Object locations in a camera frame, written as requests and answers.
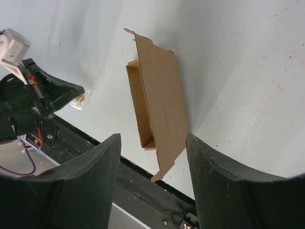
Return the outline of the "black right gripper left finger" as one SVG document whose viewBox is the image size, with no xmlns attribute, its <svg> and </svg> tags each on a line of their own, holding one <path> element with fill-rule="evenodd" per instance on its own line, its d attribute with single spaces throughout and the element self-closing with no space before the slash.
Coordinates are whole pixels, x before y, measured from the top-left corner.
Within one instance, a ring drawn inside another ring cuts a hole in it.
<svg viewBox="0 0 305 229">
<path fill-rule="evenodd" d="M 113 134 L 38 176 L 0 177 L 3 229 L 106 229 L 121 155 Z"/>
</svg>

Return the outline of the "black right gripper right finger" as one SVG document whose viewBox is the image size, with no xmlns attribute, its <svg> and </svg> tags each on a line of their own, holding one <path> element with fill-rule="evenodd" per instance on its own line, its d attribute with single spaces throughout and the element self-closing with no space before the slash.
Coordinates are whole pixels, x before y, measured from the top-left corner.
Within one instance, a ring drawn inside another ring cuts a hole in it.
<svg viewBox="0 0 305 229">
<path fill-rule="evenodd" d="M 305 176 L 284 178 L 246 166 L 193 134 L 186 138 L 202 229 L 302 229 Z"/>
</svg>

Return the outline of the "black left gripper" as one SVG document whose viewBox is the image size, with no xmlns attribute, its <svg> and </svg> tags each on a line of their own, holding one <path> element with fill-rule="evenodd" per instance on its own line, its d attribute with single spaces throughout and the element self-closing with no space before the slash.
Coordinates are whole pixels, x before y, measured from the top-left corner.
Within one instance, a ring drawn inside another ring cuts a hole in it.
<svg viewBox="0 0 305 229">
<path fill-rule="evenodd" d="M 0 81 L 0 143 L 17 137 L 9 130 L 8 118 L 35 107 L 41 115 L 50 115 L 85 93 L 82 86 L 56 78 L 41 69 L 33 59 L 22 61 L 28 85 L 12 73 Z"/>
</svg>

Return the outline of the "brown cardboard box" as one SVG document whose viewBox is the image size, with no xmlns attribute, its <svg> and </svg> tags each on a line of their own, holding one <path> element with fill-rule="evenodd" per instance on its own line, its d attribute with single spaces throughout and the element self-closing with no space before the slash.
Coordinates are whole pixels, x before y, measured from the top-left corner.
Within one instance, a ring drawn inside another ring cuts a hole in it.
<svg viewBox="0 0 305 229">
<path fill-rule="evenodd" d="M 141 147 L 155 150 L 159 170 L 151 178 L 159 181 L 174 166 L 185 149 L 190 132 L 177 57 L 147 37 L 134 36 L 137 60 L 128 62 L 128 75 Z"/>
</svg>

